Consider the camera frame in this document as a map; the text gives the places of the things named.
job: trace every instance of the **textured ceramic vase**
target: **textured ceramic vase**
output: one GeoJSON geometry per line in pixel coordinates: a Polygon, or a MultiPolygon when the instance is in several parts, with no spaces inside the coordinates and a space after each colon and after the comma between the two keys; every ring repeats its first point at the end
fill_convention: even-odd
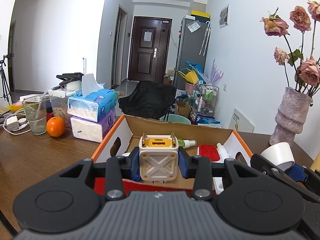
{"type": "Polygon", "coordinates": [[[276,128],[270,137],[270,145],[279,142],[293,143],[296,134],[302,133],[309,111],[311,97],[286,87],[276,115],[276,128]]]}

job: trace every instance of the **white power adapter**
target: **white power adapter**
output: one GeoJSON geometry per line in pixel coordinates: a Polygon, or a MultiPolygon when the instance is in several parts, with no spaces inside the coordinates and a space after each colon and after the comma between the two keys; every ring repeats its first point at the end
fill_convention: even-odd
{"type": "Polygon", "coordinates": [[[12,116],[7,119],[7,130],[12,132],[19,129],[19,122],[17,116],[12,116]]]}

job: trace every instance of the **tabletop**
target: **tabletop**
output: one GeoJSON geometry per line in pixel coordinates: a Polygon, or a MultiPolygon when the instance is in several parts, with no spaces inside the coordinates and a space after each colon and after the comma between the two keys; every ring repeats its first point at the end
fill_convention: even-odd
{"type": "MultiPolygon", "coordinates": [[[[270,135],[240,132],[252,153],[260,154],[268,147],[270,135]]],[[[71,130],[59,138],[47,133],[34,136],[31,132],[12,136],[0,130],[0,209],[9,222],[19,226],[12,213],[13,200],[17,194],[31,185],[55,174],[69,165],[91,157],[98,143],[75,139],[71,130]]],[[[313,160],[296,143],[292,145],[295,161],[310,167],[313,160]]],[[[11,239],[0,226],[1,240],[11,239]]]]}

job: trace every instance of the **door lock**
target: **door lock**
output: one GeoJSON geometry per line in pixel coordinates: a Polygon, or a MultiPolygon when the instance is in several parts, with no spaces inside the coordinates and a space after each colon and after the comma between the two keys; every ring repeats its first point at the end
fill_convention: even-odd
{"type": "Polygon", "coordinates": [[[157,48],[155,48],[155,50],[153,51],[153,58],[157,57],[157,48]]]}

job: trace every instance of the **white wall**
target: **white wall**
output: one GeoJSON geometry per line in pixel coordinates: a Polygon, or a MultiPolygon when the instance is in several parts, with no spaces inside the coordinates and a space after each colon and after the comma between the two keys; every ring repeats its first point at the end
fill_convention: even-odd
{"type": "MultiPolygon", "coordinates": [[[[112,50],[119,5],[128,13],[126,33],[128,34],[131,32],[133,16],[132,0],[105,0],[101,27],[99,29],[100,38],[98,48],[97,81],[105,82],[107,88],[109,88],[111,84],[112,50]]],[[[126,35],[124,40],[124,57],[121,80],[127,78],[129,47],[130,37],[126,35]]]]}
{"type": "MultiPolygon", "coordinates": [[[[288,39],[292,49],[301,45],[301,32],[293,28],[289,13],[296,5],[307,9],[308,0],[208,0],[207,12],[211,14],[212,32],[205,72],[209,72],[213,59],[224,72],[220,83],[220,100],[216,118],[222,126],[229,126],[233,109],[238,108],[254,125],[255,133],[271,134],[274,131],[277,108],[281,103],[286,77],[283,66],[273,57],[275,47],[288,51],[283,37],[268,37],[264,33],[262,17],[268,11],[278,14],[290,25],[288,39]],[[230,4],[229,25],[219,28],[219,14],[230,4]],[[223,91],[227,83],[227,92],[223,91]]],[[[320,55],[320,24],[317,26],[315,58],[320,55]]],[[[305,56],[310,55],[312,32],[305,34],[305,56]]],[[[290,85],[294,83],[294,69],[287,67],[290,85]]],[[[320,150],[320,93],[314,96],[303,133],[295,141],[312,157],[320,150]]]]}
{"type": "MultiPolygon", "coordinates": [[[[15,0],[0,0],[0,12],[1,12],[1,21],[0,21],[0,59],[3,59],[3,55],[8,54],[8,37],[10,29],[10,20],[12,15],[12,10],[15,0]]],[[[4,68],[6,77],[8,78],[8,69],[4,68]]],[[[2,91],[2,80],[0,79],[0,97],[3,96],[2,91]]],[[[0,106],[7,106],[8,103],[0,99],[0,106]]]]}
{"type": "Polygon", "coordinates": [[[56,75],[97,72],[104,0],[17,0],[14,48],[15,88],[44,91],[56,75]]]}
{"type": "Polygon", "coordinates": [[[135,5],[134,16],[159,17],[172,19],[172,38],[170,38],[168,60],[166,69],[174,69],[177,62],[178,49],[174,43],[179,45],[179,30],[182,18],[188,14],[188,9],[166,7],[166,6],[151,6],[151,5],[135,5]]]}

